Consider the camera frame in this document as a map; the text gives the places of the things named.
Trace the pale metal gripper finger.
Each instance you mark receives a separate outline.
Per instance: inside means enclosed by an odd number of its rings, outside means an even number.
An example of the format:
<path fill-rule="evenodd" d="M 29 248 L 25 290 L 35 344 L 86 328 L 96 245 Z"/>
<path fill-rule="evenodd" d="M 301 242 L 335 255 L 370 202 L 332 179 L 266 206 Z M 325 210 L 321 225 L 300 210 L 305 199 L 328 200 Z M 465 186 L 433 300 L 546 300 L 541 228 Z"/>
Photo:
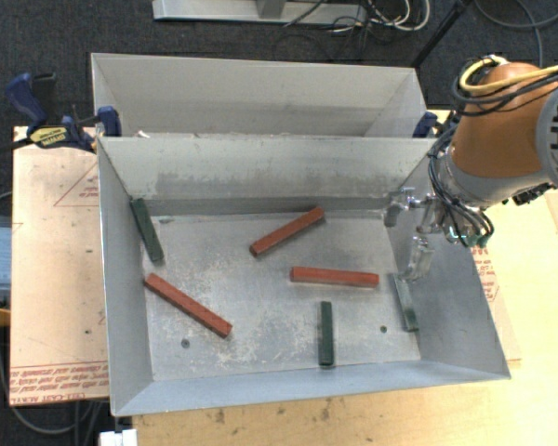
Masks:
<path fill-rule="evenodd" d="M 420 276 L 426 277 L 430 271 L 435 250 L 431 245 L 426 243 L 421 246 L 420 250 Z"/>
<path fill-rule="evenodd" d="M 410 244 L 410 253 L 405 269 L 400 273 L 400 278 L 407 282 L 412 282 L 422 277 L 420 260 L 422 257 L 422 239 L 413 237 Z"/>

